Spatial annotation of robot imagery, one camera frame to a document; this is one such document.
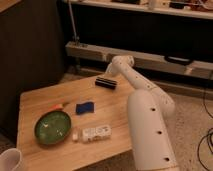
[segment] green ceramic bowl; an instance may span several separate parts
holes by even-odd
[[[70,132],[71,119],[63,111],[51,111],[36,123],[34,133],[39,143],[50,145],[61,142]]]

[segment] black object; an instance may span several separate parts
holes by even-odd
[[[95,81],[95,85],[114,90],[116,88],[117,82],[113,81],[113,80],[98,77]]]
[[[165,56],[164,59],[168,62],[180,64],[180,65],[189,65],[193,62],[192,59],[178,59],[174,57]]]
[[[140,0],[112,0],[112,2],[126,3],[126,4],[139,4]]]

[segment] wooden table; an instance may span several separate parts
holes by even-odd
[[[122,77],[115,90],[95,85],[96,77],[25,92],[21,95],[17,148],[23,152],[29,171],[71,171],[131,149],[126,115],[128,95],[133,91]],[[77,103],[93,101],[95,112],[75,114]],[[52,106],[69,102],[64,108],[72,119],[72,130],[109,124],[108,140],[74,143],[71,134],[61,143],[41,146],[34,137],[37,120]]]

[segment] white cup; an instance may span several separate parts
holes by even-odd
[[[0,171],[26,171],[23,155],[17,148],[11,148],[0,155]]]

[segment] wire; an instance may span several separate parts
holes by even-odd
[[[211,118],[213,118],[213,114],[211,114],[211,113],[209,112],[209,110],[208,110],[208,108],[207,108],[207,106],[206,106],[206,90],[208,89],[209,82],[211,81],[212,76],[213,76],[213,71],[211,71],[211,73],[210,73],[209,79],[208,79],[208,81],[207,81],[207,83],[206,83],[206,86],[205,86],[204,92],[203,92],[203,106],[204,106],[204,108],[205,108],[205,110],[206,110],[206,113],[207,113]]]
[[[213,118],[213,114],[211,114],[206,106],[206,90],[208,88],[208,84],[209,82],[211,81],[212,79],[212,76],[213,76],[213,71],[211,71],[210,75],[209,75],[209,79],[206,83],[206,86],[204,87],[204,92],[203,92],[203,105],[204,105],[204,108],[206,110],[206,113],[211,117]],[[198,148],[197,148],[197,158],[198,158],[198,161],[200,162],[200,164],[203,166],[204,169],[206,169],[207,171],[211,171],[209,168],[207,168],[207,166],[204,165],[204,163],[202,162],[201,158],[200,158],[200,146],[203,142],[203,140],[207,140],[207,145],[209,147],[209,150],[211,152],[211,155],[213,155],[213,128],[209,129],[207,134],[205,136],[203,136],[198,144]]]
[[[203,136],[198,144],[198,148],[197,148],[197,158],[198,158],[198,161],[200,162],[200,164],[203,166],[204,169],[206,169],[207,171],[211,171],[207,166],[204,165],[204,163],[202,162],[201,158],[200,158],[200,146],[203,142],[203,140],[207,140],[207,144],[208,144],[208,147],[211,151],[211,154],[213,155],[213,151],[212,151],[212,148],[213,148],[213,141],[212,141],[212,136],[213,136],[213,128],[211,128],[207,135]]]

